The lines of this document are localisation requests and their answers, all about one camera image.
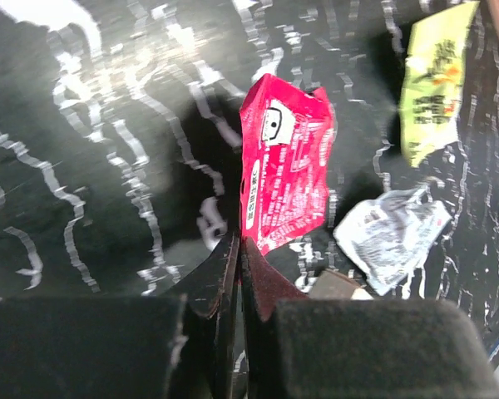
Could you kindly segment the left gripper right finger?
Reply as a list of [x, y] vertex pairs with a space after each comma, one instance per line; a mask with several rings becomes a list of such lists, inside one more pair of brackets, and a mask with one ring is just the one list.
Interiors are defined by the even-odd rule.
[[251, 398], [499, 398], [454, 303], [312, 299], [248, 238], [240, 279]]

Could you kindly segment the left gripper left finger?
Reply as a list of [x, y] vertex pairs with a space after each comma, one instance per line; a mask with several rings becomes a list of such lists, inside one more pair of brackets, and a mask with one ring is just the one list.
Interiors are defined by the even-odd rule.
[[0, 398], [228, 398], [240, 236], [160, 297], [0, 302]]

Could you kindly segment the pink candy packet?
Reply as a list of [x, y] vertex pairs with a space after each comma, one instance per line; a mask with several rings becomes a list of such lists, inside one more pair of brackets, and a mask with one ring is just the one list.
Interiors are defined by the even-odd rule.
[[336, 118], [324, 88], [304, 92], [266, 73], [240, 120], [241, 231], [267, 254], [324, 222]]

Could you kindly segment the green sour candy bag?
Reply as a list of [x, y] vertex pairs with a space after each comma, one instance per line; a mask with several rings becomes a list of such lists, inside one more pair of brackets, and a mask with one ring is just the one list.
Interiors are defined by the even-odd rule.
[[402, 153], [413, 168], [458, 140], [467, 35], [478, 5], [465, 2], [412, 26], [399, 114]]

